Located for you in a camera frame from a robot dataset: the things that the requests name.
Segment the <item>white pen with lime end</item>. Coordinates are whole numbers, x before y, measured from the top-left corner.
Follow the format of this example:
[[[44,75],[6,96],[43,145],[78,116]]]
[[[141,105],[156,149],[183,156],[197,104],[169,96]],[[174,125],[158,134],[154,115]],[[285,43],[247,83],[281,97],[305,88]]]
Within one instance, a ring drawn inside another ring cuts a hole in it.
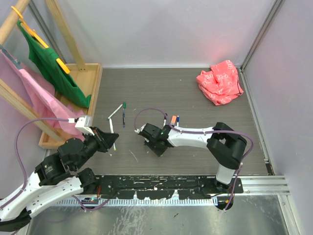
[[[112,119],[109,119],[109,124],[110,124],[110,131],[112,134],[114,134],[114,130],[113,130],[113,123],[112,123]],[[115,142],[113,143],[113,150],[116,151],[116,145]]]

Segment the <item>orange highlighter cap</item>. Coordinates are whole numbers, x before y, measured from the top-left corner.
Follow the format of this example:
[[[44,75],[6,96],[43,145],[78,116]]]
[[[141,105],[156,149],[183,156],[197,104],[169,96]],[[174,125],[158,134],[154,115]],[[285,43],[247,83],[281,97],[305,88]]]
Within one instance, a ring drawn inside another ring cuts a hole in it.
[[[177,117],[176,117],[176,116],[172,116],[171,122],[172,122],[173,124],[175,124],[176,121],[177,121]]]

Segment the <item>white pen with black end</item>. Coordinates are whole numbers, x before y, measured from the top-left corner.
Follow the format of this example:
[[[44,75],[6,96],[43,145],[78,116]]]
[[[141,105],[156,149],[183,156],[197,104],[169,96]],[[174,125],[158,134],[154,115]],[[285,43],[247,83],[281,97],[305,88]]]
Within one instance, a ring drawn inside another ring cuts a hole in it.
[[[163,120],[163,126],[165,126],[167,123],[167,113],[164,115],[164,120]]]

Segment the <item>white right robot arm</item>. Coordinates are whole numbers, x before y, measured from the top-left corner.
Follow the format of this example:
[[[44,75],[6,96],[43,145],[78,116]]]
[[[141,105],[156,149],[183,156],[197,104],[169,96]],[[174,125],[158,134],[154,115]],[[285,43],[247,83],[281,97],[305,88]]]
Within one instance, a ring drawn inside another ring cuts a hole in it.
[[[208,149],[219,163],[214,186],[221,193],[232,187],[233,175],[240,167],[247,145],[245,138],[222,122],[202,129],[174,125],[159,128],[147,123],[135,132],[145,139],[145,145],[159,157],[173,147]]]

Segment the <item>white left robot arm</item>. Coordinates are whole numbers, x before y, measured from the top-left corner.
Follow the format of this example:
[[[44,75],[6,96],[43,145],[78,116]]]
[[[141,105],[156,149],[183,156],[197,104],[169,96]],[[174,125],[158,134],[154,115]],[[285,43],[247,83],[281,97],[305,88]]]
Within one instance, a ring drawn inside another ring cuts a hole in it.
[[[47,156],[26,180],[0,202],[0,230],[15,232],[55,203],[80,193],[92,194],[98,181],[90,168],[81,167],[96,153],[107,152],[118,133],[106,133],[97,127],[82,141],[68,139],[56,153]]]

